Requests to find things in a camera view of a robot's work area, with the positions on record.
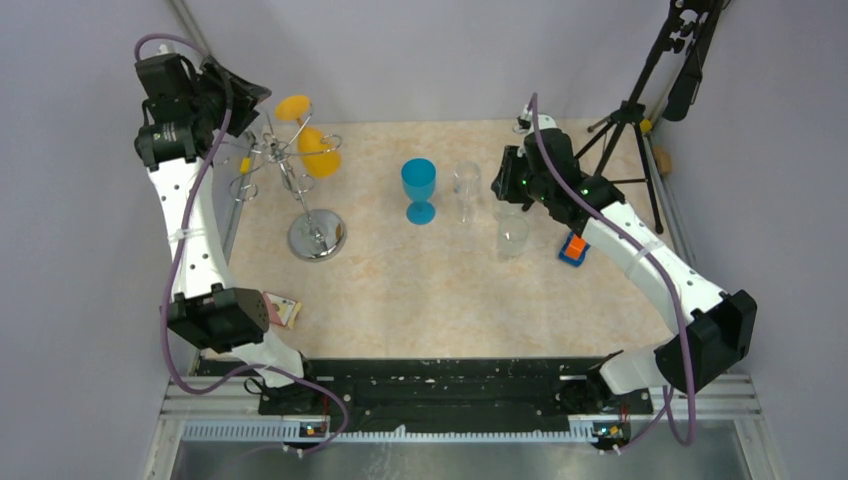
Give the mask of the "clear tall wine glass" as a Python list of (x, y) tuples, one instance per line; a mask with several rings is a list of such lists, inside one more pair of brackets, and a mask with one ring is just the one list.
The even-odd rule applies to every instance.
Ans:
[(475, 218), (480, 190), (481, 170), (473, 161), (462, 161), (456, 165), (453, 173), (453, 191), (459, 205), (459, 218), (463, 224), (470, 224)]

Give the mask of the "blue plastic wine glass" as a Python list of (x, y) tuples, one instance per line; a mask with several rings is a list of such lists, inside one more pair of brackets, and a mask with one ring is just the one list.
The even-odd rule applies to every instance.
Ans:
[(425, 158), (410, 159), (401, 168), (403, 189), (410, 200), (406, 218), (415, 225), (426, 225), (435, 218), (430, 198), (435, 191), (436, 174), (435, 165)]

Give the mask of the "orange plastic wine glass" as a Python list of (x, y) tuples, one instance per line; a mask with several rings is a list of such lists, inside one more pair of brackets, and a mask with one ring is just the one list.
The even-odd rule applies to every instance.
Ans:
[(306, 172), (316, 178), (327, 178), (335, 174), (342, 163), (339, 149), (342, 138), (325, 134), (310, 125), (313, 114), (311, 99), (306, 95), (289, 96), (275, 108), (275, 117), (283, 122), (298, 125), (294, 143), (296, 156), (304, 165)]

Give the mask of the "chrome wine glass rack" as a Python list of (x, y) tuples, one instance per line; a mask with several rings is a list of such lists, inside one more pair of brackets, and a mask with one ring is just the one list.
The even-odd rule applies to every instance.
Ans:
[(295, 158), (303, 160), (320, 154), (335, 153), (342, 146), (343, 139), (335, 134), (322, 134), (322, 146), (318, 151), (298, 151), (296, 142), (304, 137), (311, 120), (311, 112), (297, 115), (294, 121), (298, 124), (298, 129), (288, 140), (280, 139), (270, 124), (261, 134), (246, 131), (247, 144), (243, 147), (246, 156), (239, 166), (238, 176), (229, 183), (228, 192), (238, 205), (253, 200), (259, 194), (259, 186), (250, 181), (251, 175), (265, 166), (277, 167), (284, 189), (302, 209), (302, 213), (292, 221), (288, 229), (288, 247), (300, 260), (321, 262), (339, 253), (347, 240), (347, 228), (336, 212), (308, 205), (307, 193), (315, 187), (316, 178), (306, 171), (298, 172), (291, 161)]

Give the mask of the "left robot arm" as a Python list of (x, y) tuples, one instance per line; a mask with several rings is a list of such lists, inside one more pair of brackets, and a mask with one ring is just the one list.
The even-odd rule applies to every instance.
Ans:
[(263, 294), (237, 286), (214, 211), (214, 155), (225, 136), (240, 136), (258, 117), (270, 90), (211, 57), (195, 67), (178, 53), (158, 54), (135, 70), (147, 94), (135, 149), (159, 196), (172, 257), (160, 308), (163, 351), (175, 334), (199, 350), (231, 353), (267, 386), (283, 388), (292, 410), (314, 410), (320, 386), (305, 376), (301, 353), (271, 331)]

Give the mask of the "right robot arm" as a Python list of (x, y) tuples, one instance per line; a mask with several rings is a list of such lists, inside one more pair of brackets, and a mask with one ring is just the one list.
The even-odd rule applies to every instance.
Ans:
[(542, 205), (549, 216), (604, 253), (642, 292), (672, 336), (614, 353), (590, 370), (589, 404), (612, 412), (627, 393), (669, 385), (699, 392), (750, 351), (757, 303), (698, 274), (644, 225), (624, 194), (583, 172), (570, 137), (557, 127), (528, 133), (503, 150), (491, 184), (497, 200)]

